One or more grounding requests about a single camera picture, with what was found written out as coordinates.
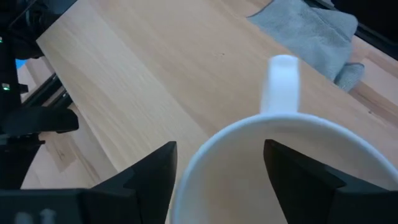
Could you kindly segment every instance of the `gray towel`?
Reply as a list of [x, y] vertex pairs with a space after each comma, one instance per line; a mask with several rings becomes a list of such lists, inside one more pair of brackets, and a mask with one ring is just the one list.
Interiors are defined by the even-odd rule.
[[352, 15], [311, 8], [302, 0], [274, 0], [248, 19], [344, 91], [364, 73], [363, 65], [346, 64], [358, 26]]

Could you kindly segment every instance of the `wooden surface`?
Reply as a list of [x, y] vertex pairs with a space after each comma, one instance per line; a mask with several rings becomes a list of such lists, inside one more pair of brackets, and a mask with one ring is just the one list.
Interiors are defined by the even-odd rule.
[[[46, 144], [24, 186], [90, 186], [169, 140], [178, 142], [181, 172], [212, 134], [257, 113], [267, 59], [289, 53], [245, 20], [264, 4], [79, 0], [38, 43], [88, 124], [66, 134], [70, 141]], [[304, 64], [301, 111], [346, 126], [398, 165], [397, 62], [354, 45], [353, 60], [368, 62], [355, 98]], [[103, 176], [91, 175], [99, 170]]]

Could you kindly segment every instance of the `white mug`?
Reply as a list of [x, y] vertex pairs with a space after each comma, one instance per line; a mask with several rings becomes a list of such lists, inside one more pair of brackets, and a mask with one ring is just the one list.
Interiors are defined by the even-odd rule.
[[265, 167], [265, 139], [398, 190], [398, 171], [369, 143], [298, 112], [299, 76], [297, 58], [270, 59], [260, 113], [225, 127], [199, 148], [176, 189], [171, 224], [287, 223]]

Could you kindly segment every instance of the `light wood board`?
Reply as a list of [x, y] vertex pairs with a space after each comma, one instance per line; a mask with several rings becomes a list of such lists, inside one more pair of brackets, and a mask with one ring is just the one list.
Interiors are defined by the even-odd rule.
[[[267, 59], [289, 53], [244, 18], [264, 4], [79, 0], [38, 43], [118, 171], [177, 140], [180, 172], [212, 134], [257, 113]], [[306, 64], [301, 111], [398, 165], [396, 126]]]

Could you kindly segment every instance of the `green led light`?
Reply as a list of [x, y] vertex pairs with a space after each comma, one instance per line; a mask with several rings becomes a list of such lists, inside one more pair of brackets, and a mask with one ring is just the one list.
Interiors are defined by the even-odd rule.
[[10, 91], [10, 85], [7, 83], [2, 83], [1, 87], [4, 91]]

